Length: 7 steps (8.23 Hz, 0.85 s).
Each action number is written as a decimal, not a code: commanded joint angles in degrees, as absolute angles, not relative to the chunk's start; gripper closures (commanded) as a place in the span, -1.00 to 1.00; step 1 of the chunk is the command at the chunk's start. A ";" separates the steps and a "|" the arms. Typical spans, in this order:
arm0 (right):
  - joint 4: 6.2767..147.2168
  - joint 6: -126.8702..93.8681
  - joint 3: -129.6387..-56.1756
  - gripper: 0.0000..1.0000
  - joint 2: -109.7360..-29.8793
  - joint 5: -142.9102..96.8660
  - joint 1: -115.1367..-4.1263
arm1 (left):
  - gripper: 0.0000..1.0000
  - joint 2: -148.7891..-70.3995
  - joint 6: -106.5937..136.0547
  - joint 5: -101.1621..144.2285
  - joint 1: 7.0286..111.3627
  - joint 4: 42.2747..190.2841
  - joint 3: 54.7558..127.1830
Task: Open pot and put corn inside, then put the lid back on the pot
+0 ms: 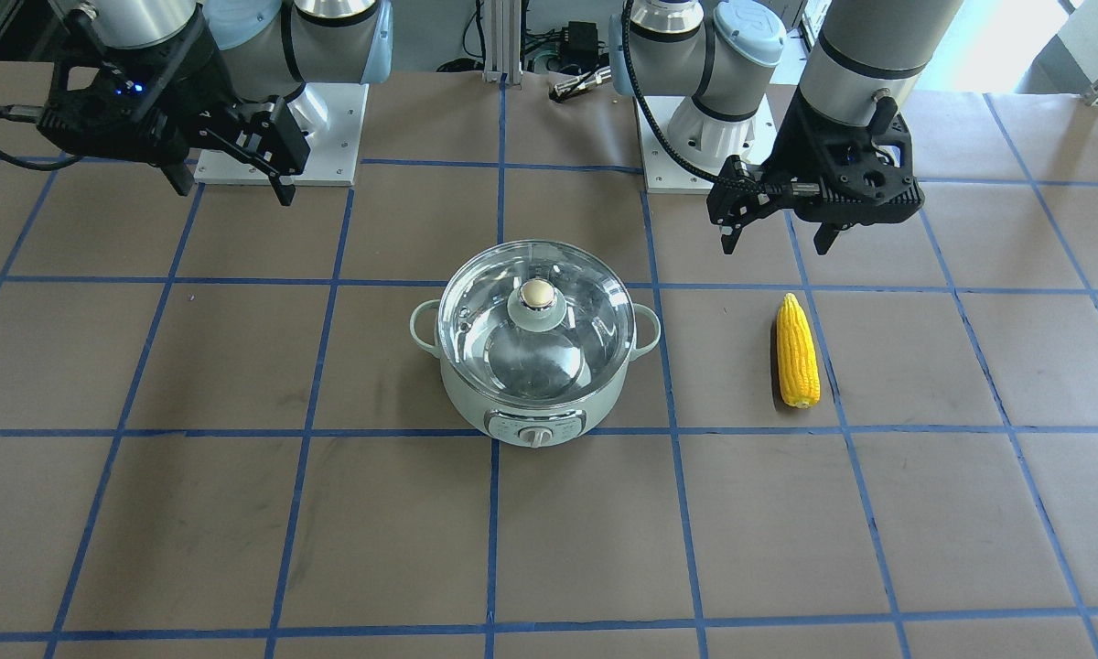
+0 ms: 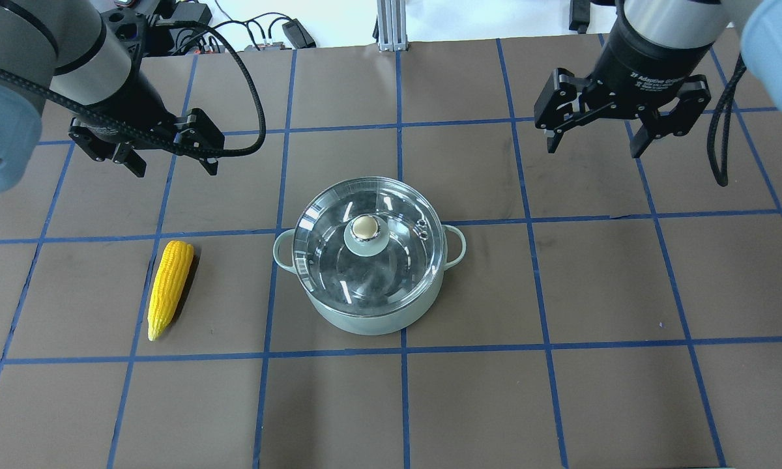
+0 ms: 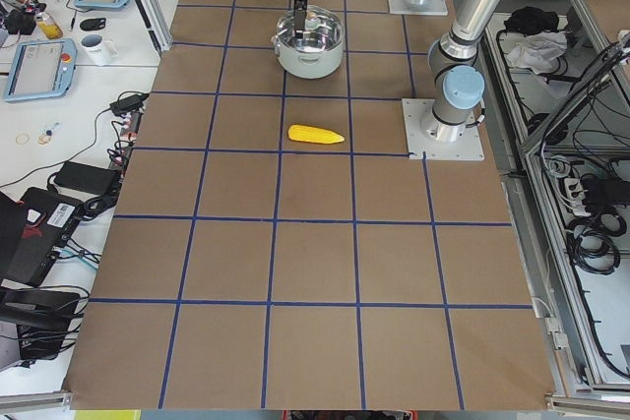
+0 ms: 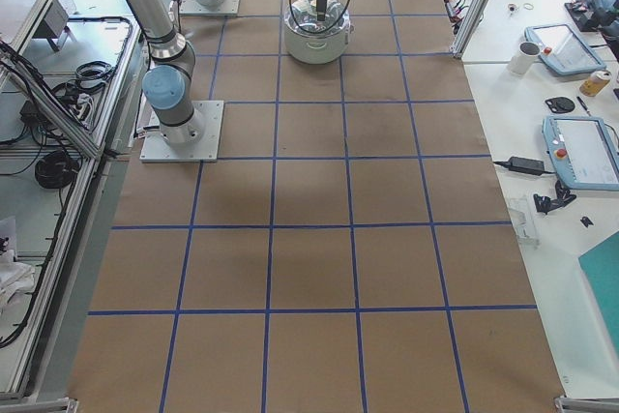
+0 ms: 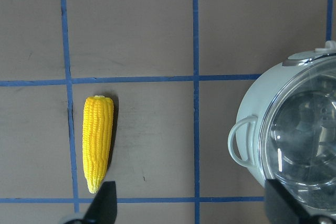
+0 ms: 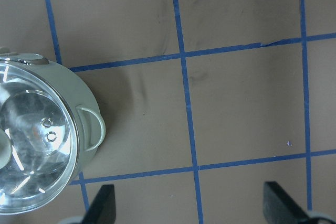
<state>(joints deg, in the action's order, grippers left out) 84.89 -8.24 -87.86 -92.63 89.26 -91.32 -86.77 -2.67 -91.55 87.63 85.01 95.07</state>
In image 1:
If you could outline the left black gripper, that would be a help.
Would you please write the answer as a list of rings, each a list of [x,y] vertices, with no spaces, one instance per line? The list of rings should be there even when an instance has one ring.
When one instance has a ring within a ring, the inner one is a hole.
[[[706,206],[727,255],[747,225],[783,210],[818,224],[813,246],[826,255],[847,228],[904,222],[925,206],[911,133],[893,96],[874,97],[874,115],[856,126],[792,97],[766,161],[747,167],[732,156],[719,178]]]

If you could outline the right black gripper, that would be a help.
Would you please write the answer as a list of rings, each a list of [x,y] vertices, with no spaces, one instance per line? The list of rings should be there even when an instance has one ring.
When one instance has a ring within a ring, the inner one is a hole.
[[[259,133],[261,105],[247,102],[200,11],[71,11],[36,129],[72,156],[143,163],[180,197],[192,193],[189,150],[219,150],[256,168],[281,206],[296,180],[238,147]]]

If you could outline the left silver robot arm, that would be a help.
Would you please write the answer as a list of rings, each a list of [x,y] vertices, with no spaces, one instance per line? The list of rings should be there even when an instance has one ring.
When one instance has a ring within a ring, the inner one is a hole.
[[[757,220],[792,211],[828,254],[843,231],[899,224],[925,206],[903,105],[957,1],[834,1],[763,161],[746,161],[783,21],[759,1],[625,1],[610,18],[610,69],[670,161],[712,185],[725,254]]]

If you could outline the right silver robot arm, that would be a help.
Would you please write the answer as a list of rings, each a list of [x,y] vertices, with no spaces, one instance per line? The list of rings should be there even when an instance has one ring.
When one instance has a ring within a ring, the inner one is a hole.
[[[72,156],[193,185],[351,188],[390,1],[85,1],[31,120]]]

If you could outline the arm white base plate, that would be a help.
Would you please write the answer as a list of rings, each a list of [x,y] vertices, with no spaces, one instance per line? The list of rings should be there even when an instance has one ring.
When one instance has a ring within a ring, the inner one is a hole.
[[[366,83],[304,83],[296,99],[261,105],[259,133],[238,147],[274,168],[280,175],[274,182],[351,189],[369,89]]]
[[[704,115],[687,97],[648,96],[646,100],[672,149],[708,174],[719,172],[728,156],[737,156],[750,167],[761,166],[778,136],[778,121],[772,118],[768,94],[759,101],[757,113],[738,124]],[[636,112],[646,191],[686,196],[712,191],[712,182],[684,170],[666,155],[642,109],[638,107]]]

